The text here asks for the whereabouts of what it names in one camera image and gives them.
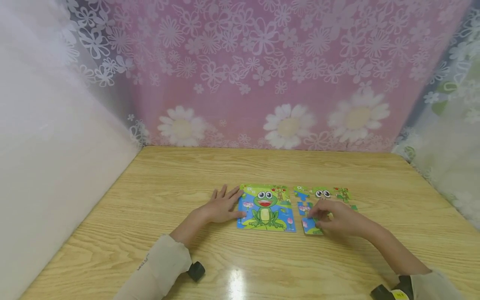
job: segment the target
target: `cartoon frog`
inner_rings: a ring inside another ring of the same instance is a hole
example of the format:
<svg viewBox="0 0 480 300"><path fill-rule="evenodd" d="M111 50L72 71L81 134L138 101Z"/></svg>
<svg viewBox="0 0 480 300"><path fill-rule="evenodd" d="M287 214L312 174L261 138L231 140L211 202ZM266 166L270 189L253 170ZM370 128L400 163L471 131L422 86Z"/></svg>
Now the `cartoon frog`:
<svg viewBox="0 0 480 300"><path fill-rule="evenodd" d="M324 187L313 188L313 190L315 191L315 197L320 199L328 199L332 196L332 193Z"/></svg>
<svg viewBox="0 0 480 300"><path fill-rule="evenodd" d="M250 222L249 225L254 227L273 226L275 228L283 228L283 224L276 222L278 218L278 211L272 212L271 209L271 207L274 206L277 201L277 198L273 196L272 192L259 192L253 200L253 203L255 203L259 209L258 211L252 209L252 214L255 221Z"/></svg>

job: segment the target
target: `white wall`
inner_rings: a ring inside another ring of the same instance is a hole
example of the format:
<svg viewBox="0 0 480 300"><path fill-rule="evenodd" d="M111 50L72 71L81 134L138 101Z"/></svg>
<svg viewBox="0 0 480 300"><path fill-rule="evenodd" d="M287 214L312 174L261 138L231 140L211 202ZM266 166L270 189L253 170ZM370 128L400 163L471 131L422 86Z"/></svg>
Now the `white wall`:
<svg viewBox="0 0 480 300"><path fill-rule="evenodd" d="M48 36L24 23L22 9L51 22L48 10L7 2L0 4L2 300L20 297L138 153L105 99L52 65Z"/></svg>

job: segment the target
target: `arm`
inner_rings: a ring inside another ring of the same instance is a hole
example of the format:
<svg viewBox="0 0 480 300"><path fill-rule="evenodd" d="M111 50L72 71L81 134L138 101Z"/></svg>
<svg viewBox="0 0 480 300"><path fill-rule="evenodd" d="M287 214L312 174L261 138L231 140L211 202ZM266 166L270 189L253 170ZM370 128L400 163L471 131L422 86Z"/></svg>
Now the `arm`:
<svg viewBox="0 0 480 300"><path fill-rule="evenodd" d="M358 236L368 240L382 254L398 275L410 276L414 299L462 299L455 286L438 271L430 270L395 236L379 224L354 211L342 202L319 200L308 217L319 221L318 228L327 234Z"/></svg>
<svg viewBox="0 0 480 300"><path fill-rule="evenodd" d="M198 232L210 222L226 222L243 217L245 212L230 211L243 194L235 188L225 194L227 186L210 200L193 210L170 235L161 236L140 266L118 291L114 300L157 300L170 291L177 277L192 264L187 247Z"/></svg>
<svg viewBox="0 0 480 300"><path fill-rule="evenodd" d="M368 240L382 254L398 275L428 274L431 272L387 229L354 211L342 202L320 200L310 211L317 216L317 227L340 234L359 236Z"/></svg>
<svg viewBox="0 0 480 300"><path fill-rule="evenodd" d="M422 275L432 272L397 240L390 231L377 223L373 223L371 227L371 231L364 238L377 248L396 274Z"/></svg>

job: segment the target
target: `left hand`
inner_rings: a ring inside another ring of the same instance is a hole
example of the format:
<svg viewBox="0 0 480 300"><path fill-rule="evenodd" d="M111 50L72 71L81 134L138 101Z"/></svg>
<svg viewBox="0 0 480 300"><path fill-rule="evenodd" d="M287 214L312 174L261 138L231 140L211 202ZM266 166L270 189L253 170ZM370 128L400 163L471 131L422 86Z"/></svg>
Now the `left hand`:
<svg viewBox="0 0 480 300"><path fill-rule="evenodd" d="M223 223L245 217L245 212L233 211L233 207L243 195L243 190L240 190L237 186L228 193L226 191L226 184L223 185L219 192L215 189L210 200L205 205L197 208L197 211L205 217L208 223Z"/></svg>

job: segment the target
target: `hand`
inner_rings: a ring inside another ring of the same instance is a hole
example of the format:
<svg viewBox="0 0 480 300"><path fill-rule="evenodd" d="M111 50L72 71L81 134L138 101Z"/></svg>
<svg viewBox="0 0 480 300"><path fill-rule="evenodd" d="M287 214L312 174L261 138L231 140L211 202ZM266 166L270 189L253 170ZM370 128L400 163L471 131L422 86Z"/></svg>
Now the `hand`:
<svg viewBox="0 0 480 300"><path fill-rule="evenodd" d="M224 184L220 192L215 189L210 200L205 205L197 208L197 210L205 217L207 223L222 223L232 219L245 217L245 212L233 211L233 207L242 196L243 190L240 190L239 187L235 187L227 194L225 194L226 191L226 184Z"/></svg>
<svg viewBox="0 0 480 300"><path fill-rule="evenodd" d="M319 220L316 223L318 228L336 234L363 238L367 238L378 226L375 222L340 201L320 199L310 210L308 217Z"/></svg>

